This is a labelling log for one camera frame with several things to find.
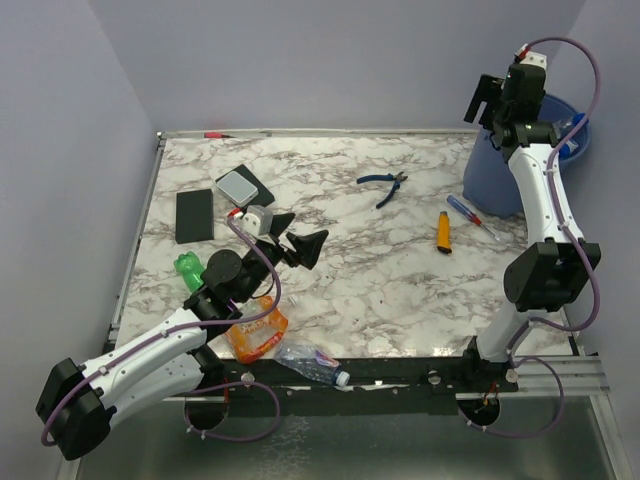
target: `gray wall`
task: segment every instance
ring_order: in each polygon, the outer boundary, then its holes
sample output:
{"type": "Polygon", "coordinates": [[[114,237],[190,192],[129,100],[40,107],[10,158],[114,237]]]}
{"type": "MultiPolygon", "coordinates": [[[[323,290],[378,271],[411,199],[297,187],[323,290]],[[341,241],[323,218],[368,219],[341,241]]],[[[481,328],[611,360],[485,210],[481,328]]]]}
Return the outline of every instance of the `gray wall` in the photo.
{"type": "Polygon", "coordinates": [[[158,130],[460,127],[584,0],[89,0],[158,130]]]}
{"type": "MultiPolygon", "coordinates": [[[[640,3],[589,0],[571,32],[587,44],[602,70],[602,97],[594,113],[593,141],[582,165],[565,175],[572,209],[588,240],[599,242],[596,270],[602,290],[599,321],[585,334],[598,351],[612,386],[612,403],[629,459],[640,478],[640,3]]],[[[549,88],[586,108],[593,92],[587,61],[562,47],[550,70],[549,88]]],[[[586,289],[568,309],[573,323],[591,311],[586,289]]]]}
{"type": "Polygon", "coordinates": [[[5,2],[0,65],[0,472],[47,479],[35,404],[100,351],[156,138],[84,0],[5,2]]]}

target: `screw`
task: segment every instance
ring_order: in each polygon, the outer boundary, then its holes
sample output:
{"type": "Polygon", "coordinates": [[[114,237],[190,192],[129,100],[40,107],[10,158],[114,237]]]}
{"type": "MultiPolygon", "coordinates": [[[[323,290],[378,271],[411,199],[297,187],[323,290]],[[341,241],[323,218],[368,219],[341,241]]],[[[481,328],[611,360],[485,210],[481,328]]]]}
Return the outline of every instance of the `screw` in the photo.
{"type": "Polygon", "coordinates": [[[507,370],[507,373],[505,373],[504,379],[509,383],[516,383],[518,381],[518,372],[510,368],[507,370]]]}
{"type": "Polygon", "coordinates": [[[256,377],[254,377],[253,373],[251,373],[251,372],[244,372],[240,376],[240,380],[242,380],[243,382],[255,382],[256,381],[256,377]]]}
{"type": "Polygon", "coordinates": [[[442,379],[440,378],[439,375],[430,375],[429,376],[429,383],[433,386],[439,385],[440,382],[442,381],[442,379]]]}

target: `marble table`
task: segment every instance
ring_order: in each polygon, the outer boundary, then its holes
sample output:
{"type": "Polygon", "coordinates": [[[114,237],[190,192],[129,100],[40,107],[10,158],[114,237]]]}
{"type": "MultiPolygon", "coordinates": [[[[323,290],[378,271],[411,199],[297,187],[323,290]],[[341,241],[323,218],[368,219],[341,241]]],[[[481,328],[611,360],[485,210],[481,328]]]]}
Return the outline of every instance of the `marble table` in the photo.
{"type": "MultiPolygon", "coordinates": [[[[169,139],[126,298],[117,345],[160,323],[189,296],[173,260],[188,250],[203,262],[220,248],[247,248],[225,226],[231,203],[214,179],[244,163],[274,193],[275,213],[293,211],[291,230],[328,229],[317,266],[283,265],[281,310],[287,336],[336,357],[458,355],[503,301],[505,267],[526,247],[523,218],[483,216],[496,243],[446,203],[461,196],[470,134],[404,138],[169,139]],[[384,208],[386,182],[356,185],[366,174],[409,178],[384,208]],[[176,193],[214,189],[215,240],[177,245],[176,193]],[[436,250],[440,211],[451,220],[452,255],[436,250]]],[[[223,337],[211,342],[222,358],[223,337]]],[[[537,327],[518,354],[566,355],[566,335],[537,327]]]]}

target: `blue-handled pliers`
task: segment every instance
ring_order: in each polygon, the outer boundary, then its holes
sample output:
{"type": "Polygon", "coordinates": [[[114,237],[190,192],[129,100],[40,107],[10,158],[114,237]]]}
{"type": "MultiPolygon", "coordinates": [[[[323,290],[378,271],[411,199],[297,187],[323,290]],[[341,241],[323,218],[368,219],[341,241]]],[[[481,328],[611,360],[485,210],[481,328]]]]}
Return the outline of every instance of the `blue-handled pliers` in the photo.
{"type": "Polygon", "coordinates": [[[393,182],[393,187],[391,187],[391,191],[389,192],[389,195],[387,195],[387,197],[383,201],[381,201],[376,205],[376,208],[382,208],[387,204],[389,200],[391,200],[391,197],[393,197],[393,194],[396,193],[396,190],[400,188],[400,184],[404,182],[407,178],[409,178],[403,174],[404,172],[400,172],[398,175],[391,175],[390,173],[387,175],[366,175],[364,177],[360,177],[359,179],[357,179],[356,183],[393,182]]]}

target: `bottle cap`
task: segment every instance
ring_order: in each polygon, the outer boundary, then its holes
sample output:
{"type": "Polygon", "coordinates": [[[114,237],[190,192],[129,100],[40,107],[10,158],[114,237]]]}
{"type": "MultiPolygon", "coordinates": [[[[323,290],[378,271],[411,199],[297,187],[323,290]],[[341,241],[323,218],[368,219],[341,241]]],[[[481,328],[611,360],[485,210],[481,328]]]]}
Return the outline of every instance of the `bottle cap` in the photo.
{"type": "Polygon", "coordinates": [[[350,378],[351,375],[349,375],[347,372],[340,372],[338,374],[338,378],[336,378],[336,385],[338,385],[339,387],[345,387],[347,383],[349,383],[350,378]]]}

